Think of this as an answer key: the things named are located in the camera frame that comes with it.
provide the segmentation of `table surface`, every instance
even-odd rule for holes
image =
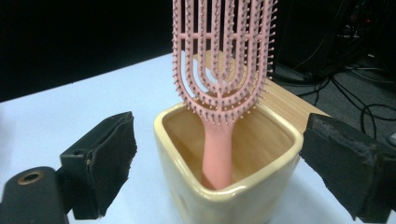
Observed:
[[[276,84],[263,101],[303,132],[310,112],[323,113]],[[0,104],[0,196],[14,175],[37,166],[58,169],[59,155],[101,120],[132,111],[137,154],[128,181],[106,216],[70,223],[182,223],[165,183],[153,121],[179,103],[172,56],[164,55],[73,84]],[[361,223],[327,191],[300,160],[271,223]],[[394,212],[388,223],[396,223]]]

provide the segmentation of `hairbrush bristle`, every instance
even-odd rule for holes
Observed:
[[[183,101],[204,120],[215,124],[235,122],[260,97],[271,71],[269,60],[274,57],[270,54],[274,48],[269,45],[276,34],[271,32],[275,28],[272,22],[276,19],[276,3],[173,1],[175,85]]]

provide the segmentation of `pink hairbrush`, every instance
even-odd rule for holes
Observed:
[[[232,183],[233,127],[255,105],[270,72],[275,3],[173,1],[174,79],[184,103],[204,124],[202,183],[209,189],[223,189]],[[206,61],[210,61],[210,72]]]

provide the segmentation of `hairbrush handle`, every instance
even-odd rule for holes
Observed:
[[[224,189],[232,183],[233,123],[229,126],[204,122],[205,151],[202,184],[209,189]]]
[[[183,102],[204,124],[203,184],[210,189],[231,184],[233,126],[257,102],[270,72],[275,3],[173,1],[174,81]]]

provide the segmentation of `black cable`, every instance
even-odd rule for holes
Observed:
[[[326,80],[326,79],[327,79],[326,83],[325,83],[323,86],[320,86],[317,90],[313,90],[313,91],[309,91],[309,92],[297,94],[297,96],[298,96],[298,97],[303,97],[303,96],[306,96],[306,95],[310,95],[310,94],[314,94],[314,93],[319,93],[321,90],[323,90],[323,89],[329,84],[329,82],[330,82],[330,78],[329,78],[329,77],[323,79],[322,82],[323,82],[324,80]]]
[[[385,107],[387,109],[390,109],[390,110],[393,110],[393,111],[396,112],[396,108],[395,107],[392,107],[390,105],[383,105],[383,104],[366,105],[361,99],[359,99],[359,97],[357,97],[355,94],[353,94],[351,91],[349,91],[343,85],[341,85],[334,77],[332,77],[331,80],[332,80],[332,83],[334,84],[334,86],[348,99],[348,101],[350,103],[352,103],[352,105],[354,105],[356,108],[358,108],[359,111],[361,112],[361,131],[363,133],[366,133],[365,125],[364,125],[364,115],[369,115],[370,116],[370,119],[371,119],[371,121],[373,123],[373,132],[374,132],[374,139],[375,140],[376,140],[375,119],[381,119],[381,120],[385,120],[385,121],[396,121],[396,118],[383,118],[383,117],[380,117],[378,115],[375,115],[375,114],[372,113],[372,111],[370,109],[370,107],[380,106],[380,107]],[[359,101],[363,105],[363,108],[360,108],[357,104],[355,104],[355,102],[353,102],[353,100],[349,96],[347,96],[345,91],[347,93],[349,93],[351,96],[353,96],[357,101]]]
[[[323,82],[320,82],[318,87],[321,88],[322,84],[323,84]],[[319,91],[317,91],[317,97],[315,98],[314,106],[317,106],[318,101],[319,101]]]
[[[278,73],[273,73],[271,77],[276,83],[283,86],[314,86],[317,84],[317,81],[314,80],[301,80],[292,77],[285,77]]]
[[[280,86],[289,86],[289,87],[312,87],[315,86],[316,84],[312,83],[312,84],[293,84],[293,83],[288,83],[288,82],[281,82],[281,81],[275,81],[276,84],[280,85]]]
[[[334,84],[335,88],[337,88],[346,97],[346,99],[350,103],[352,103],[352,105],[354,105],[356,108],[359,109],[360,112],[363,113],[363,115],[361,115],[361,120],[362,120],[363,119],[362,117],[364,117],[364,114],[366,113],[365,109],[366,109],[367,105],[358,96],[356,96],[351,91],[349,91],[347,88],[345,88],[343,85],[341,85],[334,77],[331,77],[331,80],[332,80],[332,84]],[[364,110],[361,109],[358,105],[356,105],[355,102],[353,102],[353,100],[351,98],[349,98],[349,96],[342,89],[344,89],[344,91],[348,92],[351,96],[353,96],[356,100],[358,100],[359,103],[361,103],[364,106]],[[374,139],[376,140],[376,125],[375,125],[374,115],[371,112],[369,107],[367,107],[367,110],[369,112],[368,115],[370,116],[370,119],[373,123]],[[363,122],[363,124],[361,123],[361,131],[363,133],[366,133],[364,127],[362,127],[362,126],[364,126],[364,122]]]

